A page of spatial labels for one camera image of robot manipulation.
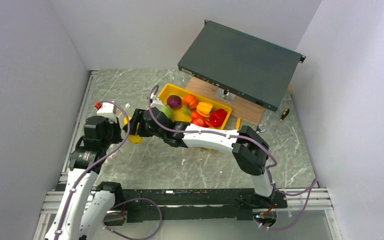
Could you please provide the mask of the yellow lemon toy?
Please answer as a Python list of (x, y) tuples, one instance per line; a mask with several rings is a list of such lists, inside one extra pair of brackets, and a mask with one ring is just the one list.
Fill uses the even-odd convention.
[[(128, 121), (132, 119), (132, 116), (129, 116), (128, 118), (123, 118), (123, 125), (126, 126), (128, 124)], [(136, 132), (133, 129), (129, 130), (129, 135), (127, 136), (127, 139), (133, 143), (133, 144), (140, 144), (143, 140), (141, 136), (136, 134)]]

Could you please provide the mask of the red apple toy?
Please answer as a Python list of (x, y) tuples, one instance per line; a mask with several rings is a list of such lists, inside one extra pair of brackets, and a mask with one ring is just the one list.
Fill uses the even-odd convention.
[(190, 123), (193, 124), (193, 125), (199, 126), (199, 127), (203, 127), (203, 128), (206, 128), (208, 126), (204, 119), (198, 118), (198, 117), (197, 118), (193, 118), (190, 121)]

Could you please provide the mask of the clear zip top bag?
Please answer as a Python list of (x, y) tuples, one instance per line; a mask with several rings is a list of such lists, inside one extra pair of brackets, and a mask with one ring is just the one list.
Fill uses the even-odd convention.
[(128, 103), (127, 109), (123, 108), (123, 105), (119, 105), (116, 102), (112, 102), (116, 106), (116, 110), (118, 111), (118, 123), (119, 123), (119, 142), (113, 144), (113, 148), (111, 151), (108, 153), (109, 158), (114, 158), (114, 156), (123, 148), (125, 143), (128, 141), (128, 135), (129, 135), (129, 126), (127, 127), (127, 132), (124, 131), (124, 124), (123, 124), (123, 118), (128, 118), (129, 117), (129, 107), (130, 104)]

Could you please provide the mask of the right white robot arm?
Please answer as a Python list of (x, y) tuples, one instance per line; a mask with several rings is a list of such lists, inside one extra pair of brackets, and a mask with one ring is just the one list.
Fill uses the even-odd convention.
[(255, 199), (252, 207), (267, 208), (275, 201), (267, 160), (269, 145), (251, 127), (236, 130), (208, 128), (186, 121), (175, 121), (153, 107), (136, 109), (124, 119), (122, 129), (131, 136), (158, 137), (174, 148), (207, 148), (231, 154), (239, 168), (252, 178)]

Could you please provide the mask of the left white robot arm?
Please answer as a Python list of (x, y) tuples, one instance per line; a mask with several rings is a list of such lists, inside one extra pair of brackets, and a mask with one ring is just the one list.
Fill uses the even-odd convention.
[(86, 119), (84, 134), (69, 156), (66, 187), (57, 213), (44, 239), (91, 240), (102, 226), (107, 211), (117, 210), (124, 203), (120, 183), (103, 181), (97, 185), (90, 205), (90, 192), (97, 180), (112, 144), (122, 142), (120, 121), (115, 116), (95, 115)]

